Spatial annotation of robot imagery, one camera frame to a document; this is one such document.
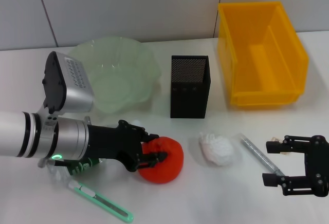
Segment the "yellow plastic bin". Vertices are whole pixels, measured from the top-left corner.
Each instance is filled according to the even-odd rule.
[[[218,53],[230,104],[280,106],[305,89],[307,54],[281,2],[220,3]]]

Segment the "robotic hand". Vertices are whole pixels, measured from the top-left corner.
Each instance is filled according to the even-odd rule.
[[[42,83],[46,98],[36,114],[0,112],[0,155],[116,159],[130,172],[166,159],[166,152],[143,154],[141,143],[159,136],[142,127],[120,120],[117,128],[109,128],[58,117],[88,112],[93,106],[93,90],[79,61],[53,51]]]
[[[329,192],[329,144],[323,136],[285,136],[283,143],[266,142],[268,153],[297,152],[305,154],[305,176],[288,177],[263,174],[265,186],[282,187],[283,195],[315,195]]]

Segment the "plastic bowl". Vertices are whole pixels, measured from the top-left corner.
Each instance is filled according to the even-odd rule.
[[[146,101],[161,75],[153,52],[128,38],[91,40],[76,46],[69,56],[84,65],[95,107],[107,114]]]

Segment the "black mesh pen holder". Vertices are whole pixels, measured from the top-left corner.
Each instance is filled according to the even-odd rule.
[[[208,56],[173,55],[170,118],[204,119],[209,88]]]

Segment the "red sponge ball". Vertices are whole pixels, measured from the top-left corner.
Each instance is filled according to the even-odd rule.
[[[143,143],[143,154],[152,152],[167,152],[168,156],[163,162],[157,163],[154,167],[139,169],[139,174],[146,180],[163,184],[174,180],[181,171],[184,161],[184,153],[181,145],[167,137],[160,137]]]

